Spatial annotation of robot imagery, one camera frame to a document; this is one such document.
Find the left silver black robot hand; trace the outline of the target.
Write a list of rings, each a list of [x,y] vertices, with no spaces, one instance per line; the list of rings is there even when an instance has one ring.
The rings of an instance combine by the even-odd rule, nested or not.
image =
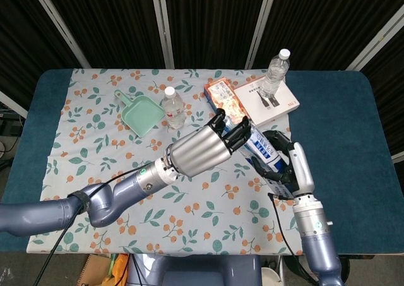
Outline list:
[[[194,177],[227,161],[247,143],[252,129],[247,116],[243,116],[240,123],[226,129],[229,121],[225,111],[217,109],[215,116],[203,127],[167,147],[161,159],[163,170]]]

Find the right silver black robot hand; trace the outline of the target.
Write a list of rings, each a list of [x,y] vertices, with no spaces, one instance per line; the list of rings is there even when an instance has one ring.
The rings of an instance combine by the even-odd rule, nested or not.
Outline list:
[[[263,136],[275,150],[288,157],[289,163],[284,169],[275,172],[264,168],[256,157],[252,165],[256,172],[270,182],[275,196],[281,200],[291,200],[305,194],[312,194],[315,188],[307,158],[300,143],[291,141],[280,131],[268,130]]]

